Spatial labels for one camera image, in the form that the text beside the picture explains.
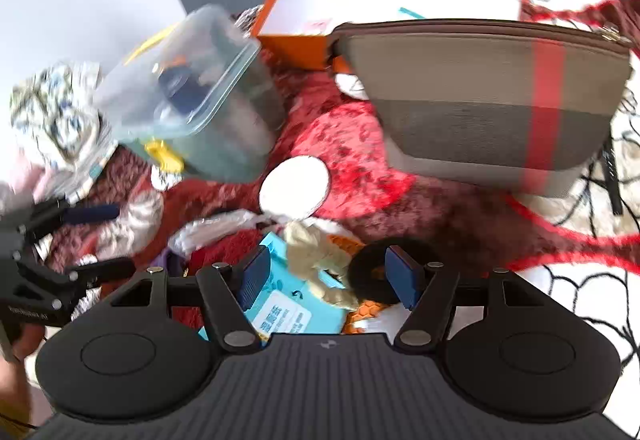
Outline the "person left hand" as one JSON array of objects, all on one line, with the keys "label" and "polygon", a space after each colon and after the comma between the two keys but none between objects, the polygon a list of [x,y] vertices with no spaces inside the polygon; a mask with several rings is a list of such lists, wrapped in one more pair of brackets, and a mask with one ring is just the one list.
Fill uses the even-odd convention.
[{"label": "person left hand", "polygon": [[46,330],[37,324],[24,324],[22,334],[12,345],[14,361],[1,358],[1,438],[23,439],[30,420],[30,390],[25,359],[37,351]]}]

